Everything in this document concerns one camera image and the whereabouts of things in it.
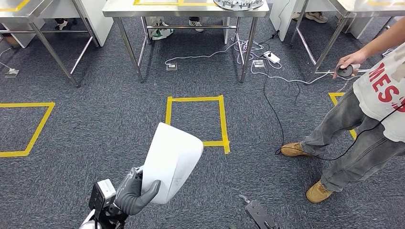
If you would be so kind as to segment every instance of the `shoelace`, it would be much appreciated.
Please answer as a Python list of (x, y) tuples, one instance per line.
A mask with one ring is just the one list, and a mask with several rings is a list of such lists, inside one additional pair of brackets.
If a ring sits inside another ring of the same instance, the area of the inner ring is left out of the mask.
[(320, 182), (318, 183), (317, 189), (318, 189), (322, 194), (325, 194), (325, 195), (329, 194), (329, 191), (326, 190)]

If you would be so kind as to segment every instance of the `grey jeans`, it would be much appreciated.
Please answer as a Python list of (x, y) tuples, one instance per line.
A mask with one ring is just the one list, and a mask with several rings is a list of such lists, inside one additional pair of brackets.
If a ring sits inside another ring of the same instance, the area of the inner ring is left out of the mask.
[[(325, 147), (343, 131), (358, 127), (357, 133), (371, 129), (378, 121), (366, 116), (351, 88), (332, 108), (322, 123), (301, 142), (302, 150), (313, 155), (325, 152)], [(323, 171), (321, 184), (329, 191), (341, 192), (344, 187), (369, 178), (394, 156), (405, 154), (405, 143), (394, 142), (383, 135), (384, 126), (365, 131), (351, 150)]]

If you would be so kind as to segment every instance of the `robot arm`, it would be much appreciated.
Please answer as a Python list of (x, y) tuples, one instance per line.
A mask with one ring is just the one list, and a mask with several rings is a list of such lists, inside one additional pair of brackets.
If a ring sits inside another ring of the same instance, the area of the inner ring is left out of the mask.
[(142, 167), (131, 168), (115, 192), (109, 179), (96, 182), (89, 201), (92, 209), (79, 229), (123, 229), (128, 216), (138, 214), (158, 193), (155, 180), (141, 195)]

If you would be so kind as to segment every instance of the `white paper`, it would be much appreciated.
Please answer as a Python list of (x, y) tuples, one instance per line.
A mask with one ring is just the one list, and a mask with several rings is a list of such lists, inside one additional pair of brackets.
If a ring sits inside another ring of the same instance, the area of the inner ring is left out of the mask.
[(159, 123), (143, 166), (142, 193), (155, 180), (161, 180), (159, 193), (151, 203), (167, 203), (187, 180), (202, 153), (200, 139)]

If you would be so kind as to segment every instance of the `black cable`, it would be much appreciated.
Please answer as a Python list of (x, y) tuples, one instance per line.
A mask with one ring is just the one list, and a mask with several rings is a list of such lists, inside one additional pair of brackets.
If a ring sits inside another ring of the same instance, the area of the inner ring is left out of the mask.
[(271, 37), (270, 37), (269, 39), (265, 40), (264, 42), (266, 42), (266, 41), (268, 41), (268, 40), (270, 40), (270, 39), (274, 39), (274, 38), (280, 33), (280, 26), (281, 26), (281, 23), (283, 22), (283, 21), (281, 20), (281, 17), (280, 17), (280, 16), (281, 16), (281, 14), (283, 13), (283, 11), (286, 9), (286, 7), (287, 7), (287, 5), (290, 3), (290, 1), (291, 1), (291, 0), (288, 0), (287, 4), (284, 6), (284, 8), (281, 10), (280, 14), (278, 15), (278, 18), (280, 18), (280, 24), (278, 25), (278, 28), (276, 29), (276, 32), (273, 33), (273, 34), (271, 35)]
[[(306, 153), (306, 154), (309, 154), (309, 155), (311, 155), (311, 156), (314, 156), (314, 157), (316, 157), (316, 158), (318, 158), (318, 159), (321, 159), (321, 160), (324, 160), (324, 161), (334, 161), (334, 160), (337, 160), (337, 159), (341, 158), (342, 156), (344, 156), (344, 155), (354, 146), (354, 144), (357, 142), (357, 139), (359, 139), (359, 136), (362, 135), (362, 133), (367, 132), (367, 131), (374, 130), (374, 129), (377, 128), (386, 118), (388, 118), (390, 115), (392, 115), (395, 111), (397, 111), (398, 109), (400, 109), (400, 108), (403, 107), (404, 105), (405, 105), (405, 104), (402, 104), (401, 106), (399, 106), (398, 108), (396, 108), (394, 111), (392, 111), (391, 113), (389, 113), (387, 116), (385, 116), (383, 119), (381, 119), (381, 121), (379, 121), (373, 128), (361, 131), (361, 132), (357, 135), (357, 137), (356, 137), (355, 141), (352, 143), (352, 145), (350, 145), (350, 147), (347, 148), (346, 152), (344, 152), (344, 154), (340, 155), (340, 156), (337, 157), (337, 158), (334, 158), (334, 159), (321, 158), (321, 157), (318, 157), (317, 155), (310, 154), (310, 153), (305, 152), (305, 151), (303, 151), (303, 150), (299, 150), (299, 151), (301, 151), (301, 152), (303, 152), (303, 153)], [(288, 148), (288, 149), (295, 149), (295, 150), (297, 150), (296, 148), (292, 148), (292, 147), (281, 147), (279, 150), (281, 150), (282, 148)]]
[(269, 69), (269, 67), (267, 66), (267, 62), (266, 62), (266, 61), (264, 61), (264, 63), (266, 63), (267, 74), (266, 74), (265, 83), (263, 84), (263, 94), (265, 95), (265, 98), (266, 98), (266, 100), (267, 100), (267, 103), (270, 105), (271, 109), (273, 110), (274, 114), (276, 115), (276, 119), (277, 119), (277, 121), (278, 121), (278, 124), (280, 125), (280, 129), (281, 129), (281, 146), (283, 146), (283, 145), (284, 145), (284, 130), (283, 130), (283, 126), (281, 125), (281, 122), (280, 122), (280, 119), (278, 118), (277, 112), (275, 111), (275, 109), (274, 109), (273, 106), (271, 105), (271, 103), (270, 103), (270, 101), (268, 100), (267, 95), (266, 95), (266, 83), (267, 83), (267, 79), (268, 79), (268, 69)]
[(299, 94), (301, 93), (301, 89), (299, 88), (298, 83), (296, 83), (296, 84), (297, 84), (297, 87), (298, 87), (298, 94), (295, 96), (294, 104), (297, 104), (298, 96), (299, 96)]

